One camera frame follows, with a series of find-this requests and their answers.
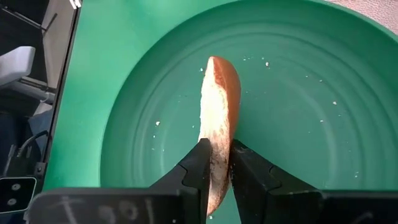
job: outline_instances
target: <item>bread slice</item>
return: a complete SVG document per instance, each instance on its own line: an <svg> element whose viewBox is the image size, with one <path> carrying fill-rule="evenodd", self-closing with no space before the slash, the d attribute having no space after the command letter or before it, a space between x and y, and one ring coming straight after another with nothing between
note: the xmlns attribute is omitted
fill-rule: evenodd
<svg viewBox="0 0 398 224"><path fill-rule="evenodd" d="M229 149L238 124L241 84L232 64L210 57L201 87L199 139L212 146L207 215L212 214L228 191Z"/></svg>

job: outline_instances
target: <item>bagel half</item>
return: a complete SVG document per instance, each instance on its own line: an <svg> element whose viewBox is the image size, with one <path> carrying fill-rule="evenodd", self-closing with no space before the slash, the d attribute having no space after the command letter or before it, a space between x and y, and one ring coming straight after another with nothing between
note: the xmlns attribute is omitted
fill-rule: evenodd
<svg viewBox="0 0 398 224"><path fill-rule="evenodd" d="M241 83L232 64L210 57L201 87L200 134L211 143L210 188L207 215L212 214L228 191L229 149L239 118Z"/></svg>

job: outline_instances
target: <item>white surface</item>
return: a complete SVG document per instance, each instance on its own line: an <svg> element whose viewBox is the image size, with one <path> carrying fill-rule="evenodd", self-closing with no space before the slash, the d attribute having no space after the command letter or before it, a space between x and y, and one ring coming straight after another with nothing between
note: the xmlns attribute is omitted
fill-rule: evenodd
<svg viewBox="0 0 398 224"><path fill-rule="evenodd" d="M398 35L398 0L329 0L368 16Z"/></svg>
<svg viewBox="0 0 398 224"><path fill-rule="evenodd" d="M0 86L28 76L32 70L35 48L18 47L0 56Z"/></svg>

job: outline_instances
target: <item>black cable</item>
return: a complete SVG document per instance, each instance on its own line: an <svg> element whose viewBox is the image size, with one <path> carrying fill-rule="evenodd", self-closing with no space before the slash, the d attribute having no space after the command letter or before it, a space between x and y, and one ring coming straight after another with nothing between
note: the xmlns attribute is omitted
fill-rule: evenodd
<svg viewBox="0 0 398 224"><path fill-rule="evenodd" d="M20 149L21 149L20 154L22 155L22 153L24 152L26 146L28 146L32 141L35 141L37 138L39 138L39 137L41 137L41 136L43 136L43 135L49 136L49 132L48 132L47 130L41 131L41 132L39 132L39 133L33 135L33 136L30 137L29 139L27 139L27 140L23 143L23 145L20 147Z"/></svg>

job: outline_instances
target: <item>bread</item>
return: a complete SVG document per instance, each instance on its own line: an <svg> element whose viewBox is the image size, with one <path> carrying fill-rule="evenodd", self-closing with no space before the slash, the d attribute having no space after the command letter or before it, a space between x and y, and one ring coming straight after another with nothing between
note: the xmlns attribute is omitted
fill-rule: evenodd
<svg viewBox="0 0 398 224"><path fill-rule="evenodd" d="M210 57L201 88L199 139L211 143L210 189L207 215L212 214L228 191L229 149L239 118L241 84L232 64Z"/></svg>

